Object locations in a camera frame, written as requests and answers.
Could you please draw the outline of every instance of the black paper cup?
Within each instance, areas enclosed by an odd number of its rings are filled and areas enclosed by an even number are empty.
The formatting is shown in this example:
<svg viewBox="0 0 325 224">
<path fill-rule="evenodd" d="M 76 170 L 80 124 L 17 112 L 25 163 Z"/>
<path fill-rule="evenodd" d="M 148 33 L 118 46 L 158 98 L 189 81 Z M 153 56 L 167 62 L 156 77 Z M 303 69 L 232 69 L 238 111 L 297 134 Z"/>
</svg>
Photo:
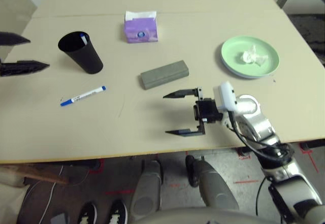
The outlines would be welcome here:
<svg viewBox="0 0 325 224">
<path fill-rule="evenodd" d="M 58 47 L 87 73 L 94 74 L 103 69 L 103 63 L 85 32 L 76 31 L 65 35 L 60 39 Z"/>
</svg>

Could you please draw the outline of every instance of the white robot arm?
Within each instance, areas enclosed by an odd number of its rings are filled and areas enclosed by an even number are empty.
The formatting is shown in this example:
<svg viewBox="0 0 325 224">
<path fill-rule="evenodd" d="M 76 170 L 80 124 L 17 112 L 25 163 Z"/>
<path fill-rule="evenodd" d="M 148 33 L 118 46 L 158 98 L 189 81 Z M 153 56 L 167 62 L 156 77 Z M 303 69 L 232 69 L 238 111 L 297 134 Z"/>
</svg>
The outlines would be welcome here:
<svg viewBox="0 0 325 224">
<path fill-rule="evenodd" d="M 265 177 L 271 182 L 269 192 L 274 204 L 287 223 L 324 224 L 325 206 L 319 194 L 293 158 L 291 146 L 280 142 L 256 98 L 247 94 L 236 97 L 229 82 L 215 87 L 214 94 L 214 100 L 204 99 L 202 89 L 196 88 L 179 90 L 165 96 L 198 97 L 194 116 L 199 121 L 197 131 L 184 129 L 166 132 L 180 136 L 203 135 L 205 123 L 220 121 L 257 156 Z M 216 98 L 220 98 L 220 105 L 216 104 Z"/>
</svg>

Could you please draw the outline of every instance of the sneaker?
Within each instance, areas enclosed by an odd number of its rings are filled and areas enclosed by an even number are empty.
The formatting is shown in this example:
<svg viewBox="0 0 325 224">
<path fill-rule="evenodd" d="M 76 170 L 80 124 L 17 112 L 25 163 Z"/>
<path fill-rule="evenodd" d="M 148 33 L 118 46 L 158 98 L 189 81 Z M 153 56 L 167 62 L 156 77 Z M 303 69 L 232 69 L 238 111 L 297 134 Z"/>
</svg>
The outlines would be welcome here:
<svg viewBox="0 0 325 224">
<path fill-rule="evenodd" d="M 113 202 L 108 220 L 109 224 L 127 223 L 127 210 L 122 200 L 115 200 Z"/>
<path fill-rule="evenodd" d="M 97 209 L 92 202 L 86 203 L 79 214 L 78 224 L 95 224 L 97 219 Z"/>
<path fill-rule="evenodd" d="M 193 163 L 195 162 L 195 158 L 192 155 L 188 155 L 185 158 L 185 165 L 186 165 L 186 171 L 187 171 L 187 178 L 188 178 L 188 182 L 189 185 L 191 185 L 192 187 L 197 187 L 199 186 L 199 179 L 196 176 L 195 172 L 194 172 L 194 167 L 193 167 Z"/>
</svg>

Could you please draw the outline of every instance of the marker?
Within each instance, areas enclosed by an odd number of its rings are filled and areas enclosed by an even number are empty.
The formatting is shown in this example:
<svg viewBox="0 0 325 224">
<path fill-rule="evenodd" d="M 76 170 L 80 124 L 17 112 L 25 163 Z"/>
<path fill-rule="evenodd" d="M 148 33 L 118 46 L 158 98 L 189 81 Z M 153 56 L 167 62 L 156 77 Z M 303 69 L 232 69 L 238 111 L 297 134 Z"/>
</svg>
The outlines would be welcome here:
<svg viewBox="0 0 325 224">
<path fill-rule="evenodd" d="M 87 39 L 86 39 L 85 35 L 84 34 L 80 34 L 80 37 L 81 37 L 82 41 L 85 43 L 85 45 L 87 45 L 88 42 L 87 42 Z"/>
<path fill-rule="evenodd" d="M 81 95 L 78 95 L 78 96 L 76 96 L 76 97 L 74 97 L 74 98 L 72 98 L 72 99 L 70 99 L 70 100 L 64 101 L 64 102 L 62 102 L 60 105 L 61 105 L 61 106 L 67 106 L 67 105 L 69 105 L 69 104 L 72 104 L 72 103 L 74 103 L 74 102 L 76 102 L 76 101 L 78 101 L 78 100 L 81 100 L 81 99 L 86 98 L 86 97 L 88 97 L 88 96 L 91 96 L 91 95 L 93 95 L 93 94 L 100 93 L 100 92 L 102 92 L 102 91 L 104 91 L 104 90 L 106 90 L 106 87 L 105 87 L 105 86 L 99 87 L 99 88 L 94 89 L 94 90 L 92 90 L 92 91 L 89 91 L 89 92 L 83 93 L 83 94 L 81 94 Z"/>
</svg>

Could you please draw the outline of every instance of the purple tissue box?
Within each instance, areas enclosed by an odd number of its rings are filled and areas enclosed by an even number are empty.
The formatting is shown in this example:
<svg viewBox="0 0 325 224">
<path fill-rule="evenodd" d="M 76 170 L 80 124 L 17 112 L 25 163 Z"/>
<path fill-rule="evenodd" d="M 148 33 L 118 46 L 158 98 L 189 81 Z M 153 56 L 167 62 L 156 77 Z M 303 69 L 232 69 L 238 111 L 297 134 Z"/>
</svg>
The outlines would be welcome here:
<svg viewBox="0 0 325 224">
<path fill-rule="evenodd" d="M 157 42 L 156 12 L 126 12 L 124 33 L 128 43 Z"/>
</svg>

